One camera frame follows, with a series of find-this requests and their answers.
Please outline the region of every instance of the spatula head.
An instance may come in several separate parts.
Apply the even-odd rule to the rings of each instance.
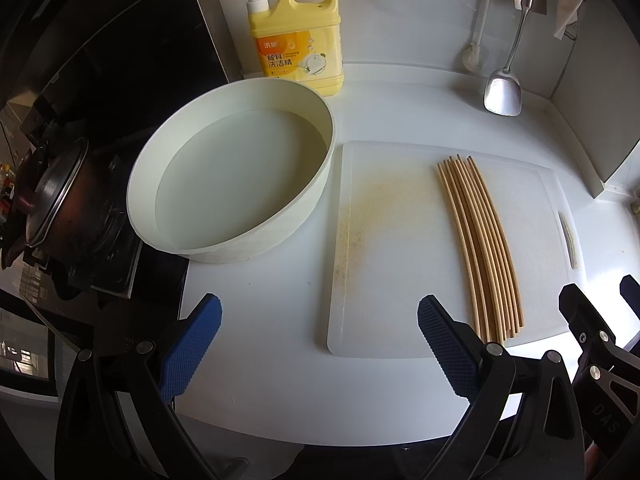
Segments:
[[[498,115],[519,115],[522,91],[518,78],[504,69],[492,73],[484,89],[484,107]]]

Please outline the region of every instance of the chopstick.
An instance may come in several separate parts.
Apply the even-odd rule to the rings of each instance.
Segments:
[[[504,230],[473,158],[437,165],[460,239],[469,282],[474,330],[503,344],[524,325],[520,291]]]

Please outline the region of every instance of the black wire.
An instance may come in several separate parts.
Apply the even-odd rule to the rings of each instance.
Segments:
[[[0,126],[2,126],[2,134],[4,135],[4,140],[6,140],[6,145],[9,148],[9,155],[11,155],[11,162],[14,164],[14,169],[15,169],[14,152],[11,151],[11,145],[9,144],[9,139],[6,136],[6,131],[4,129],[4,124],[2,124],[2,121],[0,121]]]

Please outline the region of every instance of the white plastic cutting board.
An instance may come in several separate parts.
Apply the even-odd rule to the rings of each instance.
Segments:
[[[451,317],[473,325],[458,234],[436,165],[473,156],[494,200],[520,285],[525,325],[506,346],[566,332],[558,294],[584,285],[574,220],[547,168],[448,148],[348,142],[342,176],[327,346],[337,356],[431,357],[418,302],[434,294]],[[570,261],[560,215],[574,245]]]

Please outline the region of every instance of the silver bolt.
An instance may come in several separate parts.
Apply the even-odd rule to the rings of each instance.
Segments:
[[[154,344],[151,341],[140,341],[136,346],[136,352],[139,354],[148,354],[154,349]]]
[[[89,359],[91,359],[91,350],[89,350],[88,348],[84,348],[78,352],[78,361],[82,361],[84,363]]]
[[[560,361],[562,361],[562,357],[555,350],[549,350],[549,352],[546,353],[546,356],[549,358],[551,362],[554,362],[554,363],[559,363]]]
[[[498,345],[498,343],[489,343],[486,346],[486,351],[489,352],[489,354],[491,355],[502,355],[502,347],[500,345]]]

